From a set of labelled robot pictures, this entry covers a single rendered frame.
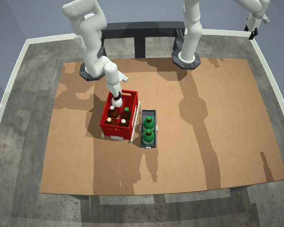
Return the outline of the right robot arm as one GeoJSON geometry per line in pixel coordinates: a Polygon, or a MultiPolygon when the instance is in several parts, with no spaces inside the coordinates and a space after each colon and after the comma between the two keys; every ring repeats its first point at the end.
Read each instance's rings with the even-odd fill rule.
{"type": "Polygon", "coordinates": [[[84,63],[85,71],[96,78],[105,72],[107,84],[117,85],[120,81],[128,82],[128,78],[118,71],[117,65],[106,56],[97,58],[101,47],[101,30],[107,27],[107,20],[96,0],[75,0],[62,6],[63,14],[69,18],[76,36],[77,45],[84,63]],[[84,14],[89,13],[86,16],[84,14]]]}

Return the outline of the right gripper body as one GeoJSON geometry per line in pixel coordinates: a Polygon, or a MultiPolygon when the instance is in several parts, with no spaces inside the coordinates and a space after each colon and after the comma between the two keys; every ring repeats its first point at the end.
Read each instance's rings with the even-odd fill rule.
{"type": "Polygon", "coordinates": [[[115,96],[115,97],[118,97],[119,95],[119,91],[122,93],[122,90],[121,90],[121,86],[120,86],[120,83],[118,83],[117,85],[115,86],[110,86],[108,84],[106,84],[107,86],[107,89],[115,96]]]}

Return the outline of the green bottle with pale green label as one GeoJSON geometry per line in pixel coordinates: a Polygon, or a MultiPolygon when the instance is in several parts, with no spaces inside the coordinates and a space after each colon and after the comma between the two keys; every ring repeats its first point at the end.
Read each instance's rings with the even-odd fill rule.
{"type": "Polygon", "coordinates": [[[154,143],[154,132],[151,129],[147,129],[144,131],[143,143],[145,145],[152,145],[154,143]]]}

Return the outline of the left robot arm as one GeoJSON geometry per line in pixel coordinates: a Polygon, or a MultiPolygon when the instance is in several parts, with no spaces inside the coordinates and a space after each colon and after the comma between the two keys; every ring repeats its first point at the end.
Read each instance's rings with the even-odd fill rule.
{"type": "MultiPolygon", "coordinates": [[[[195,51],[198,41],[202,35],[202,26],[200,19],[200,0],[184,0],[183,12],[185,23],[187,26],[187,34],[184,39],[182,51],[179,52],[178,58],[184,63],[192,63],[195,60],[195,51]]],[[[252,16],[256,19],[262,19],[265,24],[270,21],[265,15],[270,0],[234,0],[246,10],[252,12],[252,16]]]]}

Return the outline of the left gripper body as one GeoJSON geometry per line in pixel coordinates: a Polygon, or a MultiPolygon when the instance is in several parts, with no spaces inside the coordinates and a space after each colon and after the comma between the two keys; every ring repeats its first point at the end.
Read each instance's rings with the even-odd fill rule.
{"type": "Polygon", "coordinates": [[[249,18],[248,18],[248,20],[247,20],[247,22],[246,22],[246,25],[247,25],[248,29],[249,29],[251,32],[253,32],[253,31],[255,30],[255,28],[257,28],[257,30],[258,30],[258,28],[259,28],[259,26],[260,26],[260,23],[261,23],[261,20],[262,20],[262,19],[256,19],[256,18],[254,18],[254,17],[252,16],[252,14],[250,14],[250,16],[249,16],[249,18]]]}

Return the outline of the green bottle with white label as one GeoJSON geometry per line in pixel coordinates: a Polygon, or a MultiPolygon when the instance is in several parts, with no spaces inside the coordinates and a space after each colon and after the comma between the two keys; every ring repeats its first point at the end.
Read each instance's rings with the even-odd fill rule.
{"type": "Polygon", "coordinates": [[[143,130],[151,129],[154,131],[154,119],[150,116],[144,119],[143,121],[143,130]]]}

